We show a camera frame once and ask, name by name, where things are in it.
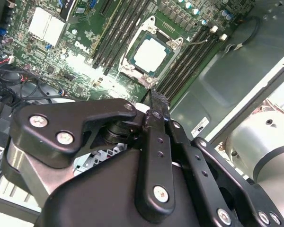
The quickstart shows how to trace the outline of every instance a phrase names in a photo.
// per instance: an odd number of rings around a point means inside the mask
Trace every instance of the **white connector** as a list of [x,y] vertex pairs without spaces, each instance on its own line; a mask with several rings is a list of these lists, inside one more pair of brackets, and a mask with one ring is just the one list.
[[12,64],[12,63],[15,62],[15,57],[14,56],[9,56],[8,60],[9,60],[8,64]]
[[218,27],[216,25],[214,25],[211,29],[210,32],[211,33],[216,33],[218,31]]
[[223,35],[220,36],[220,40],[225,41],[227,39],[227,37],[228,36],[226,34],[223,34]]

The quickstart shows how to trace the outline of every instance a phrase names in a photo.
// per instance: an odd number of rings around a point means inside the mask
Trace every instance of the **silver cylinder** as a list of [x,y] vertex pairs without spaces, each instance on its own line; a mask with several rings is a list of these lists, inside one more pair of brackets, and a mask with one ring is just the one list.
[[233,164],[258,183],[284,217],[284,114],[251,115],[228,137]]

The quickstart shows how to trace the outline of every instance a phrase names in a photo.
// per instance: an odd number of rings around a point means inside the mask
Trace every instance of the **heatsink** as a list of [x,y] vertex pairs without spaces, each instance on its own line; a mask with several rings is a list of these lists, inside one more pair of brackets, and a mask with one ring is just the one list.
[[45,41],[52,46],[56,46],[64,27],[64,22],[53,17],[44,9],[37,7],[28,31],[32,33],[35,38]]

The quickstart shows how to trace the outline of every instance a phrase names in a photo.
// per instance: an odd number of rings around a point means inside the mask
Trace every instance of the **green circuit board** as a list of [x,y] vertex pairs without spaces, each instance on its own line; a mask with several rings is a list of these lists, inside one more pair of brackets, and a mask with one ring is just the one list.
[[[44,82],[59,89],[47,78],[55,79],[69,96],[81,100],[120,97],[135,103],[164,80],[202,27],[212,22],[221,34],[230,35],[238,26],[236,21],[252,7],[252,0],[16,0],[6,34],[14,41],[2,45],[0,56],[15,56],[17,66],[44,76]],[[231,18],[223,16],[223,11]],[[138,34],[152,17],[156,31]],[[135,65],[135,53],[145,37],[157,40],[167,52],[155,72]],[[173,50],[172,42],[180,38],[183,46]],[[141,78],[135,77],[134,70],[133,75],[122,70],[124,58],[140,69]],[[160,81],[151,86],[143,84],[158,77]]]

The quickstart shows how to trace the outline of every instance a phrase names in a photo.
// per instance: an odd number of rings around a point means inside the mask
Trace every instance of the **white label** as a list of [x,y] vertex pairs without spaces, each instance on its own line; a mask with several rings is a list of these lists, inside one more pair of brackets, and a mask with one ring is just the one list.
[[204,117],[200,123],[198,123],[198,125],[191,131],[191,134],[193,135],[193,137],[197,137],[197,135],[199,135],[200,132],[202,132],[202,130],[209,124],[209,120],[207,119],[207,117]]

